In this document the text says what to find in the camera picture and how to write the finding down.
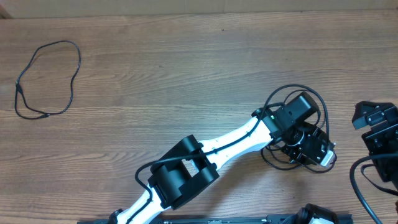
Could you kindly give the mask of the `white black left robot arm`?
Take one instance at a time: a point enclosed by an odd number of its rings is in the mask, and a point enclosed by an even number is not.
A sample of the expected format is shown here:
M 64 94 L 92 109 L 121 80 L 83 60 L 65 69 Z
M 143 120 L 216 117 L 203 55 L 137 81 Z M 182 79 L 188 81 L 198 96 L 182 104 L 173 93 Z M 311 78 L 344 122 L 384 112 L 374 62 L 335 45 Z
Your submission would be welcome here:
M 127 210 L 112 213 L 109 223 L 150 223 L 163 211 L 176 210 L 202 193 L 228 161 L 279 142 L 297 166 L 314 164 L 328 172 L 336 161 L 335 145 L 327 131 L 307 122 L 319 112 L 313 98 L 302 91 L 288 103 L 266 103 L 245 125 L 218 138 L 183 138 L 159 160 L 138 168 L 134 177 L 145 192 Z

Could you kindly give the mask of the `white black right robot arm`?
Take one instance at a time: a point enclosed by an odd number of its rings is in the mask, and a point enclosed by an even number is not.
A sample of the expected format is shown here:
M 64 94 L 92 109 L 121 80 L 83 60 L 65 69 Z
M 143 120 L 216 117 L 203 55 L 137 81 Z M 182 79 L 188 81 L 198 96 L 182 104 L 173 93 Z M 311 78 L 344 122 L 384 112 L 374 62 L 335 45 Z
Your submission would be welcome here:
M 393 103 L 357 103 L 352 124 L 355 129 L 371 128 L 361 135 L 370 156 L 397 153 L 397 106 Z M 373 164 L 383 182 L 392 182 L 397 187 L 396 157 L 374 159 Z

